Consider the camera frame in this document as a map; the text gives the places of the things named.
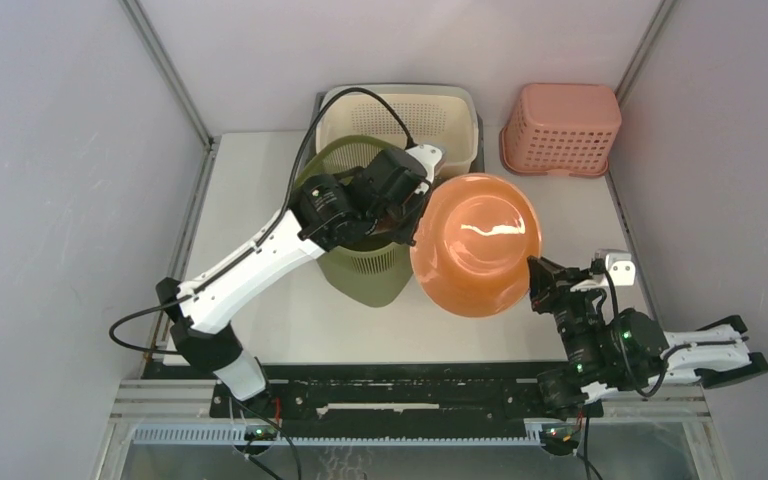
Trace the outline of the green perforated waste bin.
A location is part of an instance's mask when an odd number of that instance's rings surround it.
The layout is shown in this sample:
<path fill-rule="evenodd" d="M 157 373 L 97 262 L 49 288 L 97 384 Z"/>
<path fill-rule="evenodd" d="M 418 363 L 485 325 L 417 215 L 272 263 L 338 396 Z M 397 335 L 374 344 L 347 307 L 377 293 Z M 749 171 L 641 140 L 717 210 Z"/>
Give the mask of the green perforated waste bin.
<path fill-rule="evenodd" d="M 389 144 L 370 136 L 341 137 L 321 148 L 298 174 L 299 187 L 307 178 L 366 167 Z M 326 281 L 347 297 L 369 307 L 393 302 L 413 276 L 409 247 L 368 238 L 349 247 L 337 247 L 317 259 Z"/>

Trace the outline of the orange plastic bucket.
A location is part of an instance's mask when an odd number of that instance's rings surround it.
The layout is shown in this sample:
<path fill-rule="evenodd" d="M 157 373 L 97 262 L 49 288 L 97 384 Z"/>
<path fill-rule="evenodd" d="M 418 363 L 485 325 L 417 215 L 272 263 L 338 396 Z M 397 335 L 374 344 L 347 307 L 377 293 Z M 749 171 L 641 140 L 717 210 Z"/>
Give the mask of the orange plastic bucket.
<path fill-rule="evenodd" d="M 414 276 L 443 310 L 466 318 L 502 313 L 529 291 L 528 260 L 542 250 L 531 201 L 504 178 L 473 173 L 436 188 L 410 249 Z"/>

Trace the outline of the pink perforated plastic basket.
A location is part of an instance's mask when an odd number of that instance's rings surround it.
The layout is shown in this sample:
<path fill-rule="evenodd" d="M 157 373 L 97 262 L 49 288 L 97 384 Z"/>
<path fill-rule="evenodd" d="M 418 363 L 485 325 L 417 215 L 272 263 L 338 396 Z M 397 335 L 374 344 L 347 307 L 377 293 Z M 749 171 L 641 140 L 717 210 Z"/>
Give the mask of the pink perforated plastic basket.
<path fill-rule="evenodd" d="M 608 86 L 528 84 L 501 130 L 501 162 L 517 175 L 601 177 L 621 124 Z"/>

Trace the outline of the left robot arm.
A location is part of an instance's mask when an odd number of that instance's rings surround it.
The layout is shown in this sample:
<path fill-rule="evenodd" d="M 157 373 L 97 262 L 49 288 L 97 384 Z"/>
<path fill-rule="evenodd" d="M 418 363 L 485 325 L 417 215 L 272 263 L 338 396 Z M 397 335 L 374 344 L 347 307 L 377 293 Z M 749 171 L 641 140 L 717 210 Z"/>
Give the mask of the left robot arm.
<path fill-rule="evenodd" d="M 265 414 L 273 394 L 263 369 L 231 324 L 267 287 L 338 246 L 370 236 L 413 244 L 443 150 L 421 144 L 387 147 L 366 167 L 321 173 L 292 188 L 286 206 L 250 240 L 202 274 L 155 287 L 173 322 L 175 350 L 188 364 L 213 374 L 250 417 Z"/>

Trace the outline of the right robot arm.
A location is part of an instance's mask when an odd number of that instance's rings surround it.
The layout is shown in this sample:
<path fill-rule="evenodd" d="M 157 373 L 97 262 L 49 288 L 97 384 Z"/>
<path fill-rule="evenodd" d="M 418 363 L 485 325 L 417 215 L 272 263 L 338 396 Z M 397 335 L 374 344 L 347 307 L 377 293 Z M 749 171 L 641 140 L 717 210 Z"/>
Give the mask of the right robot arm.
<path fill-rule="evenodd" d="M 617 290 L 632 286 L 630 253 L 599 250 L 586 268 L 531 256 L 529 298 L 553 317 L 567 364 L 537 377 L 545 416 L 564 419 L 618 392 L 654 397 L 665 385 L 726 387 L 768 373 L 749 349 L 748 328 L 731 315 L 693 331 L 665 330 L 646 313 L 619 307 Z"/>

